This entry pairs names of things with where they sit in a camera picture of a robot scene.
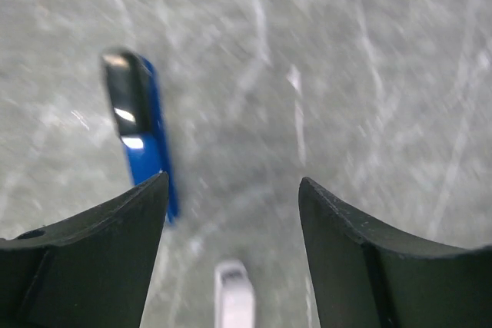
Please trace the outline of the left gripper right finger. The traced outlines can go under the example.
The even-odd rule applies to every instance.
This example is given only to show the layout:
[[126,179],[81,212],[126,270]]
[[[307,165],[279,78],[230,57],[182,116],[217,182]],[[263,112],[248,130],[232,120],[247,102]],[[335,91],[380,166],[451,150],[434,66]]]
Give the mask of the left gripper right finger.
[[491,248],[414,236],[306,177],[298,206],[322,327],[489,327]]

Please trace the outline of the white stapler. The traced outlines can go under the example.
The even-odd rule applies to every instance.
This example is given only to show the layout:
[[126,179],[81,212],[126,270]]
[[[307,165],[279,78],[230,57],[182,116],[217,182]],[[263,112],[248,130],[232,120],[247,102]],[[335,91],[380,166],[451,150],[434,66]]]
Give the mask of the white stapler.
[[229,259],[214,269],[214,328],[254,328],[256,298],[246,267]]

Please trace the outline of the blue stapler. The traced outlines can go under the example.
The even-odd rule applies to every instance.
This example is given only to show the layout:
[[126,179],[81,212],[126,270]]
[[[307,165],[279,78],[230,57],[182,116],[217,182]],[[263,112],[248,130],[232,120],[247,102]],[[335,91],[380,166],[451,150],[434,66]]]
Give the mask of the blue stapler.
[[105,90],[135,186],[159,172],[168,175],[167,221],[180,215],[166,124],[161,110],[158,73],[143,55],[123,47],[101,55]]

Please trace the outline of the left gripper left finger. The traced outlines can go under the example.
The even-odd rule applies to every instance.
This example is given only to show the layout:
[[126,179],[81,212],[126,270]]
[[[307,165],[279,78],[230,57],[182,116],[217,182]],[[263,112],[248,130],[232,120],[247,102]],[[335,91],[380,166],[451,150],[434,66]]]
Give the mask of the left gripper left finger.
[[138,327],[168,206],[168,175],[1,241],[3,327]]

